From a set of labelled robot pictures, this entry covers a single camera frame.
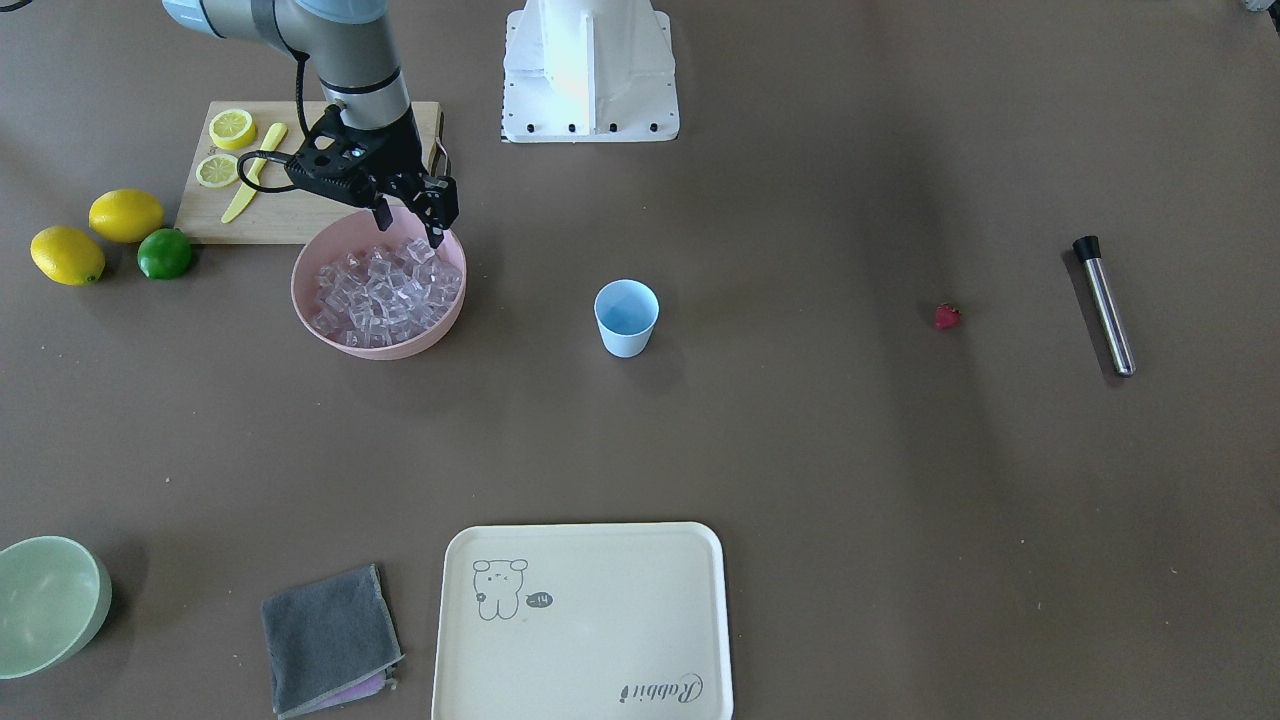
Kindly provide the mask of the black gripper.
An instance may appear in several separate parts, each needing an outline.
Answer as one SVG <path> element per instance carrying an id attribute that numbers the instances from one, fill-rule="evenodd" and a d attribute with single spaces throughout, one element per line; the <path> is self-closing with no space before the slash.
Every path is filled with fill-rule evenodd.
<path id="1" fill-rule="evenodd" d="M 426 229 L 431 249 L 442 245 L 460 214 L 456 179 L 426 173 L 417 122 L 410 109 L 389 126 L 360 129 L 344 122 L 335 104 L 326 106 L 300 149 L 285 160 L 285 173 L 297 190 L 352 208 L 372 208 L 380 231 L 394 224 L 387 196 L 404 201 Z"/>

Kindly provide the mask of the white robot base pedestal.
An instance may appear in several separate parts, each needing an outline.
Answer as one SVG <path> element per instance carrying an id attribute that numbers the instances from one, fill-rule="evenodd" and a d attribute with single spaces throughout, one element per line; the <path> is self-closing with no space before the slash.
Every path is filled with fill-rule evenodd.
<path id="1" fill-rule="evenodd" d="M 649 1 L 527 1 L 506 18 L 503 70 L 506 142 L 678 137 L 671 19 Z"/>

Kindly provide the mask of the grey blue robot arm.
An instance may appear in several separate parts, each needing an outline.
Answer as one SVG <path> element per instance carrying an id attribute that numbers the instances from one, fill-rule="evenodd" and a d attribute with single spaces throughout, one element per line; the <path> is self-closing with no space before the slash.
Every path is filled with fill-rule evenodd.
<path id="1" fill-rule="evenodd" d="M 294 190 L 369 210 L 378 229 L 393 222 L 389 197 L 402 201 L 438 249 L 458 217 L 457 184 L 434 176 L 393 42 L 385 1 L 165 1 L 180 26 L 260 42 L 297 63 L 294 105 L 305 118 L 302 87 L 312 61 L 328 105 L 292 154 L 252 151 L 241 165 L 262 159 L 283 165 Z"/>

